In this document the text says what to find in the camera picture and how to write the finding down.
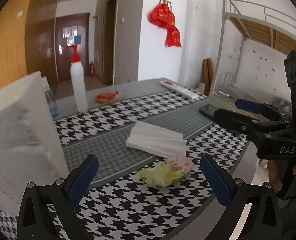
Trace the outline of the right hand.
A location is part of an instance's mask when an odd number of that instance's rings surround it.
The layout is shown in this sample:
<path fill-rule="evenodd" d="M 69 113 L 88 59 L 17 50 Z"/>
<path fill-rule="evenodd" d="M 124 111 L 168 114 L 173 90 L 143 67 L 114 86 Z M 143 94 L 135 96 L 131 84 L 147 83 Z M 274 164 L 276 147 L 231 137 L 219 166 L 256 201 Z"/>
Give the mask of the right hand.
<path fill-rule="evenodd" d="M 278 177 L 278 168 L 274 160 L 268 160 L 267 169 L 269 174 L 269 182 L 273 185 L 275 193 L 282 189 L 282 180 Z M 296 176 L 296 165 L 293 167 L 293 174 Z"/>

